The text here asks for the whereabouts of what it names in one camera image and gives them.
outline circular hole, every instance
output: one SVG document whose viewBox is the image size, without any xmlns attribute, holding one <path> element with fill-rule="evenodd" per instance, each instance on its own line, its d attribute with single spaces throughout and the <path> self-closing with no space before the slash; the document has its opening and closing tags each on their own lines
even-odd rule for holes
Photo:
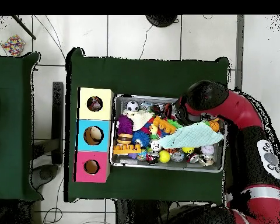
<svg viewBox="0 0 280 224">
<path fill-rule="evenodd" d="M 84 141 L 89 145 L 98 145 L 104 139 L 104 134 L 101 128 L 97 126 L 88 127 L 84 131 Z"/>
<path fill-rule="evenodd" d="M 103 101 L 100 97 L 92 96 L 87 100 L 86 105 L 90 111 L 99 111 L 103 107 Z"/>
<path fill-rule="evenodd" d="M 100 169 L 100 166 L 99 166 L 99 163 L 96 160 L 88 160 L 84 164 L 84 170 L 87 173 L 95 174 L 99 171 L 99 169 Z"/>
</svg>

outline soccer ball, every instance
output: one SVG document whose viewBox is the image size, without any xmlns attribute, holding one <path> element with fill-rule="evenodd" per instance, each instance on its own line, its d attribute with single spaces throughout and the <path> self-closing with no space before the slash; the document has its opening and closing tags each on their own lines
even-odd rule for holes
<svg viewBox="0 0 280 224">
<path fill-rule="evenodd" d="M 139 110 L 139 105 L 137 102 L 131 100 L 127 104 L 127 110 L 128 111 L 138 111 Z"/>
</svg>

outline metal tray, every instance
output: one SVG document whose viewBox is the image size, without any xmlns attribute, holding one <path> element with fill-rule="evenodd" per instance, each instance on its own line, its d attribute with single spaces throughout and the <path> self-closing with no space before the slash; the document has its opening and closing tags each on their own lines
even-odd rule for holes
<svg viewBox="0 0 280 224">
<path fill-rule="evenodd" d="M 150 165 L 147 162 L 141 162 L 137 159 L 131 159 L 126 155 L 113 155 L 113 146 L 116 144 L 116 121 L 118 117 L 123 113 L 128 101 L 134 100 L 141 104 L 142 102 L 152 103 L 174 103 L 177 99 L 163 98 L 163 97 L 150 97 L 150 96 L 126 96 L 124 94 L 117 94 L 114 97 L 113 102 L 113 115 L 112 115 L 112 130 L 111 130 L 111 145 L 109 159 L 113 166 L 127 166 L 127 167 L 141 167 L 146 169 L 167 169 L 167 170 L 184 170 L 184 171 L 195 171 L 195 172 L 207 172 L 207 173 L 219 173 L 223 170 L 224 158 L 225 158 L 225 147 L 226 147 L 226 136 L 227 136 L 227 125 L 224 122 L 220 123 L 220 132 L 224 135 L 224 138 L 214 144 L 214 163 L 211 166 L 203 166 L 199 162 L 187 163 L 186 160 L 183 162 L 174 162 L 170 160 L 167 163 L 158 162 L 157 164 Z"/>
</svg>

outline towel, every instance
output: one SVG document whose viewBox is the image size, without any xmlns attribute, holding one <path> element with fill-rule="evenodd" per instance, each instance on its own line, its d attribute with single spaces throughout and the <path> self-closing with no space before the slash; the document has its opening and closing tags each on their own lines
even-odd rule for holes
<svg viewBox="0 0 280 224">
<path fill-rule="evenodd" d="M 125 109 L 122 114 L 133 121 L 133 131 L 140 130 L 153 116 L 153 113 L 143 110 L 129 111 Z"/>
<path fill-rule="evenodd" d="M 179 128 L 172 135 L 159 140 L 165 149 L 176 149 L 182 147 L 202 147 L 212 145 L 223 139 L 221 133 L 212 130 L 203 122 Z"/>
</svg>

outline yellow box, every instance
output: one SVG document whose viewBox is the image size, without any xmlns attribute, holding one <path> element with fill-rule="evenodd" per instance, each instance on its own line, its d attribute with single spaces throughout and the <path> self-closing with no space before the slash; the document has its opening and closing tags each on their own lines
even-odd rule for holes
<svg viewBox="0 0 280 224">
<path fill-rule="evenodd" d="M 99 97 L 103 102 L 103 107 L 99 111 L 90 111 L 87 107 L 87 101 L 90 97 Z M 111 89 L 93 89 L 80 88 L 80 120 L 111 120 L 112 103 L 114 93 Z"/>
</svg>

